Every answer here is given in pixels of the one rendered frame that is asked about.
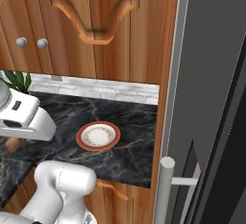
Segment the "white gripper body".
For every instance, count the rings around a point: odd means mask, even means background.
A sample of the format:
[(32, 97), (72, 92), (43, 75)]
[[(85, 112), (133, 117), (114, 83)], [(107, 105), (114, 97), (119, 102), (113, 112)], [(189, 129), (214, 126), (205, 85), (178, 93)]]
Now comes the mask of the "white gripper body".
[(49, 113), (43, 108), (38, 108), (37, 114), (27, 128), (0, 127), (0, 136), (49, 141), (54, 136), (56, 128)]

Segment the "red rimmed white plate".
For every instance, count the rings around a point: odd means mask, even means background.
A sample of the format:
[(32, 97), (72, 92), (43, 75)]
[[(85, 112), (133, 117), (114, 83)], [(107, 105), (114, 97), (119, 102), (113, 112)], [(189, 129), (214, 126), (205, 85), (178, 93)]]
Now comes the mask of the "red rimmed white plate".
[(121, 137), (119, 128), (108, 121), (93, 121), (84, 125), (76, 134), (79, 146), (87, 151), (111, 149)]

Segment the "grey fridge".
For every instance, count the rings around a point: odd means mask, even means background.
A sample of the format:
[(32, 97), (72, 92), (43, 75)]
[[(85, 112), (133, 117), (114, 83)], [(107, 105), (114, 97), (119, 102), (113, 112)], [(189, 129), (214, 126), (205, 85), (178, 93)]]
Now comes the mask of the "grey fridge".
[(178, 0), (161, 145), (174, 177), (200, 165), (184, 224), (246, 224), (246, 0)]

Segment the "tan rounded wooden object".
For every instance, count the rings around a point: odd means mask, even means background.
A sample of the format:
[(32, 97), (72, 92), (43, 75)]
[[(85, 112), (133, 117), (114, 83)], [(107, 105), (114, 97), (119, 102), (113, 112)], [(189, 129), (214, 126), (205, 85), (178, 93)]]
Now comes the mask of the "tan rounded wooden object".
[(10, 137), (5, 142), (5, 147), (9, 152), (13, 153), (16, 150), (18, 150), (23, 145), (23, 143), (24, 143), (23, 138)]

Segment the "green potted plant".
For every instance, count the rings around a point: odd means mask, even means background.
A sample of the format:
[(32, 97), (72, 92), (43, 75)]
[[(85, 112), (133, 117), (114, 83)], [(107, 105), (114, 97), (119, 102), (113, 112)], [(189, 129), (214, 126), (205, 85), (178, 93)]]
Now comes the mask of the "green potted plant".
[(29, 93), (29, 87), (32, 83), (31, 75), (29, 73), (23, 75), (22, 72), (18, 72), (18, 71), (13, 72), (11, 70), (5, 70), (4, 74), (8, 78), (8, 81), (5, 81), (2, 77), (0, 77), (0, 80), (4, 84), (22, 93), (25, 94)]

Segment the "wooden base cupboard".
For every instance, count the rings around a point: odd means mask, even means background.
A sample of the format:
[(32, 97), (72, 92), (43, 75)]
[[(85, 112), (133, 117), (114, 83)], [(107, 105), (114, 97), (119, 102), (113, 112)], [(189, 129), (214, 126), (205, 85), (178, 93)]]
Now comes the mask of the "wooden base cupboard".
[(3, 208), (5, 212), (20, 213), (24, 209), (37, 189), (34, 174), (35, 168), (33, 167)]

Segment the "grey round cupboard knob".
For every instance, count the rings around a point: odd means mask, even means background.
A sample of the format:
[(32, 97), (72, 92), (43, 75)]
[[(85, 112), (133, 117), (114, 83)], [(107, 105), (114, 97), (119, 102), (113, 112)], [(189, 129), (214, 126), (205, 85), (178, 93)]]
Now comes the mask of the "grey round cupboard knob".
[(46, 38), (40, 38), (37, 41), (37, 47), (43, 49), (48, 46), (48, 40)]
[(25, 37), (19, 37), (15, 43), (18, 47), (25, 47), (27, 45), (27, 39)]

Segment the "wooden base cupboard door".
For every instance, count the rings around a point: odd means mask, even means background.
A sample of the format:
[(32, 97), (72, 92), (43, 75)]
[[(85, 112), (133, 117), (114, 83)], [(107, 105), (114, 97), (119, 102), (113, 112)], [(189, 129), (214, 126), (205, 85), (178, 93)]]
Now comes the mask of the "wooden base cupboard door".
[(117, 197), (110, 188), (96, 187), (85, 197), (85, 201), (98, 224), (149, 224), (150, 188), (105, 180), (98, 181), (113, 185), (129, 197), (128, 201), (124, 201)]

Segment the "tall wooden side panel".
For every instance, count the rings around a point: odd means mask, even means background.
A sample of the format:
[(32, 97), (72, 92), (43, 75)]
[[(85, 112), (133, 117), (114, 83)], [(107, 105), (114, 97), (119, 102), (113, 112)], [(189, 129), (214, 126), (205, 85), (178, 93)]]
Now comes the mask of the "tall wooden side panel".
[(159, 168), (160, 168), (160, 155), (161, 155), (161, 141), (163, 135), (163, 125), (164, 125), (164, 116), (166, 112), (166, 103), (167, 103), (167, 92), (168, 92), (168, 82), (169, 82), (169, 70), (171, 64), (171, 55), (173, 48), (173, 37), (175, 35), (175, 20), (177, 12), (177, 2), (178, 0), (167, 0), (167, 12), (163, 22), (165, 32), (163, 33), (164, 42), (162, 56), (162, 67), (160, 77), (160, 95), (159, 95), (159, 104), (158, 104), (158, 114), (157, 114), (157, 124), (156, 124), (156, 135), (155, 135), (155, 144), (154, 144), (154, 154), (153, 154), (153, 164), (152, 164), (152, 182), (151, 182), (151, 209), (149, 216), (149, 224), (153, 224), (154, 213), (155, 213), (155, 204), (157, 198), (158, 190), (158, 177), (159, 177)]

